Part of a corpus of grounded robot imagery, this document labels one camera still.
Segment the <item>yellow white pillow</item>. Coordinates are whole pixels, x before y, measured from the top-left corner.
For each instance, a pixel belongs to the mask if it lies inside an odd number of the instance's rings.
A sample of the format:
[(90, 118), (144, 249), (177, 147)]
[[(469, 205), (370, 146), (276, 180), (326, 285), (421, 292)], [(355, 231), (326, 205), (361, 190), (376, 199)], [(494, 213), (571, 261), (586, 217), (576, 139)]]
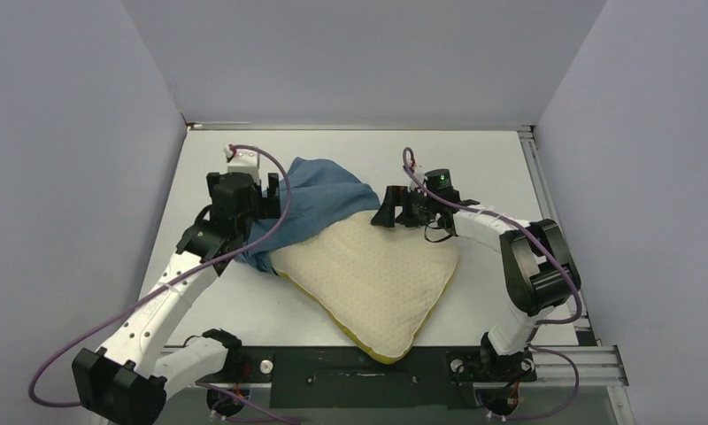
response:
[(453, 242), (430, 243), (415, 228), (376, 227), (374, 214), (356, 212), (272, 251), (270, 260), (359, 349), (389, 365), (412, 348), (456, 272), (459, 253)]

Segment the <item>blue pillowcase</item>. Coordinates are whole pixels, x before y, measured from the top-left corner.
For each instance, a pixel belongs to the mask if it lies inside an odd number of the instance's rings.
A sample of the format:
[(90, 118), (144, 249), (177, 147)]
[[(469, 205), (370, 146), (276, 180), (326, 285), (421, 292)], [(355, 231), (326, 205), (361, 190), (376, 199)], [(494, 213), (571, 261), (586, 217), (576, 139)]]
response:
[(376, 210), (372, 187), (330, 159), (295, 158), (287, 175), (292, 202), (281, 227), (263, 243), (237, 255), (237, 262), (272, 273), (270, 253), (304, 242), (355, 213)]

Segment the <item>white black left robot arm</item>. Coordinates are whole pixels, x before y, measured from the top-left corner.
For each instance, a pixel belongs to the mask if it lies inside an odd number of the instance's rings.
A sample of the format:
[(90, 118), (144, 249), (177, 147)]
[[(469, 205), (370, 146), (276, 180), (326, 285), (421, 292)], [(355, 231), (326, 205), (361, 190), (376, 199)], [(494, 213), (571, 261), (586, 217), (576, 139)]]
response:
[(211, 202), (182, 234), (164, 273), (129, 317), (94, 351), (82, 349), (72, 370), (83, 408), (114, 424), (152, 424), (166, 401), (207, 375), (235, 379), (240, 341), (209, 329), (163, 355), (168, 338), (200, 295), (250, 237), (254, 222), (281, 216), (279, 175), (266, 189), (254, 174), (210, 173)]

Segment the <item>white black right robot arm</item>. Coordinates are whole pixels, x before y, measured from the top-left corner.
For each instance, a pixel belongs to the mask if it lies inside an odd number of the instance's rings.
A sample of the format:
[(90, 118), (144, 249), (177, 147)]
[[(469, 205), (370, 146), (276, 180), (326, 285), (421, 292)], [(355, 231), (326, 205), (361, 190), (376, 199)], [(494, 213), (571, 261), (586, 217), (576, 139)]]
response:
[(409, 186), (390, 185), (371, 223), (376, 227), (425, 228), (435, 224), (450, 237), (480, 243), (502, 260), (505, 308), (483, 336), (479, 367), (500, 379), (514, 366), (550, 314), (569, 299), (581, 301), (581, 278), (556, 221), (520, 220), (463, 199), (446, 168), (411, 174)]

